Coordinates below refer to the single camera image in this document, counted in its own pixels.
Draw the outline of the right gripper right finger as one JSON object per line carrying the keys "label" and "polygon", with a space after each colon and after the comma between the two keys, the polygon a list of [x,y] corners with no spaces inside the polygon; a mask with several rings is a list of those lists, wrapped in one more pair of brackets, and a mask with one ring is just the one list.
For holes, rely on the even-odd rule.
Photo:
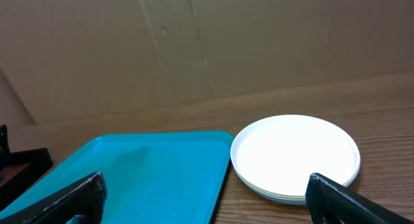
{"label": "right gripper right finger", "polygon": [[413,224],[319,173],[310,174],[305,201],[314,224]]}

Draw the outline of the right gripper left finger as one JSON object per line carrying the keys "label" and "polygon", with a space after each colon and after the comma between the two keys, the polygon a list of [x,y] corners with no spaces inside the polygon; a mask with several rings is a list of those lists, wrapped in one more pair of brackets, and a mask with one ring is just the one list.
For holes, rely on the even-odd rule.
{"label": "right gripper left finger", "polygon": [[1,224],[100,223],[106,198],[104,176],[94,172],[3,218]]}

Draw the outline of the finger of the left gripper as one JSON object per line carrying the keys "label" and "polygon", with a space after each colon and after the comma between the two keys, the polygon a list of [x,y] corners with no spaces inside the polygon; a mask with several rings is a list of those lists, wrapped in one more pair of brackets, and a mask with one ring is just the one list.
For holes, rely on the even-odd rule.
{"label": "finger of the left gripper", "polygon": [[1,158],[10,155],[10,148],[8,146],[8,128],[3,124],[0,127],[0,156]]}

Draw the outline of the white pink plate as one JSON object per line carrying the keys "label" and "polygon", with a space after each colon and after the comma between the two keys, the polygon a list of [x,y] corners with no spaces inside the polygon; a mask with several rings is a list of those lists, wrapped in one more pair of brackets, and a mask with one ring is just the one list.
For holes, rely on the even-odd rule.
{"label": "white pink plate", "polygon": [[259,195],[303,204],[310,174],[349,186],[361,167],[353,138],[326,120],[278,115],[258,120],[235,137],[230,158],[237,176]]}

